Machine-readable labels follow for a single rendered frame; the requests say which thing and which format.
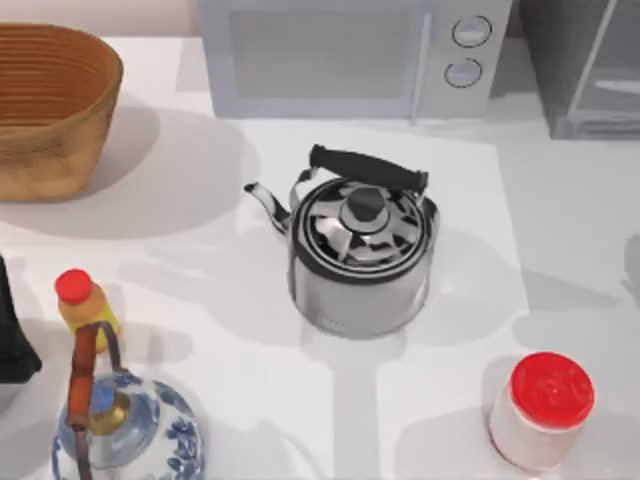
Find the pale microwave oven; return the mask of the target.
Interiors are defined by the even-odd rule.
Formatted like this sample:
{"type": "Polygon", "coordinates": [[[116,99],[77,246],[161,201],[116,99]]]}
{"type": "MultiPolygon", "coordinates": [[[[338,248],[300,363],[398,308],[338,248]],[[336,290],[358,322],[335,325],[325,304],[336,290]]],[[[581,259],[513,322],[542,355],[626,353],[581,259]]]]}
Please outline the pale microwave oven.
{"type": "Polygon", "coordinates": [[[199,0],[215,113],[226,118],[458,119],[488,103],[512,0],[199,0]],[[455,23],[492,34],[462,48],[455,23]],[[478,83],[449,86],[472,58],[478,83]]]}

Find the round microwave knob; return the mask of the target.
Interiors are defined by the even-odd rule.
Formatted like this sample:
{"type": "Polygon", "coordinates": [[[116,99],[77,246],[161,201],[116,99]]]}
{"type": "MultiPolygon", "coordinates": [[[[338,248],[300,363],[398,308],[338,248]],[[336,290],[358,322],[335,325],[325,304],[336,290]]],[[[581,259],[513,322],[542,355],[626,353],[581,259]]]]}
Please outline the round microwave knob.
{"type": "Polygon", "coordinates": [[[484,16],[474,15],[458,20],[452,29],[454,42],[462,48],[483,45],[492,34],[492,24],[484,16]]]}
{"type": "Polygon", "coordinates": [[[446,83],[456,89],[474,86],[483,75],[483,66],[472,58],[449,64],[444,71],[446,83]]]}

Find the yellow bottle with red cap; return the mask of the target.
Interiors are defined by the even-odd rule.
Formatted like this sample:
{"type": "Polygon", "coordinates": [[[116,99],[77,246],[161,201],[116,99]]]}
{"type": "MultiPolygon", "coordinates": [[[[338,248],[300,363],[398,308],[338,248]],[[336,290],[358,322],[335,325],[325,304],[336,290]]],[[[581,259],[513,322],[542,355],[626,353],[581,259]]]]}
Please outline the yellow bottle with red cap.
{"type": "Polygon", "coordinates": [[[85,324],[106,321],[116,335],[120,324],[103,289],[82,269],[69,269],[54,282],[58,310],[73,337],[85,324]]]}

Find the blue and white porcelain teapot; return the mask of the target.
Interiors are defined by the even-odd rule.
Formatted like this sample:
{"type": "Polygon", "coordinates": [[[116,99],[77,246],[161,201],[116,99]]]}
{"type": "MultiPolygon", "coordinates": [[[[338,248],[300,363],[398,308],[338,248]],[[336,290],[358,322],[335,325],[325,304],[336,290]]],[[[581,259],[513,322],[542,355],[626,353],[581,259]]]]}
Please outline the blue and white porcelain teapot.
{"type": "Polygon", "coordinates": [[[201,428],[172,386],[121,362],[106,321],[77,329],[51,448],[54,480],[205,480],[201,428]]]}

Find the white jar with red lid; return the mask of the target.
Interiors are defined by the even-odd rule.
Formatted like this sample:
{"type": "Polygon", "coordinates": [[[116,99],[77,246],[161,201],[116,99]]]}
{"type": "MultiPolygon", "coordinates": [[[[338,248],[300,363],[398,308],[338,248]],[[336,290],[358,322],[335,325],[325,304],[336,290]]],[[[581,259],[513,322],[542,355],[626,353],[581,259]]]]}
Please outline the white jar with red lid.
{"type": "Polygon", "coordinates": [[[531,353],[512,369],[488,415],[496,450],[530,472],[552,469],[575,445],[595,405],[595,389],[574,360],[531,353]]]}

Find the brown wicker basket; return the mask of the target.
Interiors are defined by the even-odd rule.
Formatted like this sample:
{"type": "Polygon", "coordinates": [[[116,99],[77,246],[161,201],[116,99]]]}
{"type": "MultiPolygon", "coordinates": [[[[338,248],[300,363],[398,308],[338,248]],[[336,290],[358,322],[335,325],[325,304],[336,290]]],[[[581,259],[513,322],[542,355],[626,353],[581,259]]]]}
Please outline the brown wicker basket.
{"type": "Polygon", "coordinates": [[[0,22],[0,201],[81,192],[109,134],[124,74],[97,36],[0,22]]]}

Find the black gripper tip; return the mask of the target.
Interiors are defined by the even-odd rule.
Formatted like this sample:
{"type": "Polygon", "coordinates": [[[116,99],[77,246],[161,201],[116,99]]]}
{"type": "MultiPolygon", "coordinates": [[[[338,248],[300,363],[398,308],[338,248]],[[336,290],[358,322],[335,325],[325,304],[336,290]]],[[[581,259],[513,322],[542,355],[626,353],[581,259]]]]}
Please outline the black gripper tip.
{"type": "Polygon", "coordinates": [[[18,320],[4,257],[0,254],[0,385],[21,385],[40,372],[42,361],[18,320]]]}

